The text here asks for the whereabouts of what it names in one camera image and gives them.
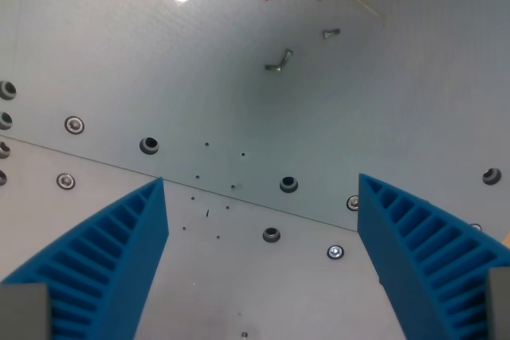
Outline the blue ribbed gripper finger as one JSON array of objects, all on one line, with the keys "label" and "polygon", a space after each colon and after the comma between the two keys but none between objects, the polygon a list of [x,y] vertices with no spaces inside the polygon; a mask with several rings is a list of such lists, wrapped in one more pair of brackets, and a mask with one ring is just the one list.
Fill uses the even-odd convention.
[{"label": "blue ribbed gripper finger", "polygon": [[52,339],[133,339],[167,238],[157,178],[58,237],[2,284],[48,288]]},{"label": "blue ribbed gripper finger", "polygon": [[486,278],[509,250],[426,200],[359,175],[358,233],[405,337],[487,339]]}]

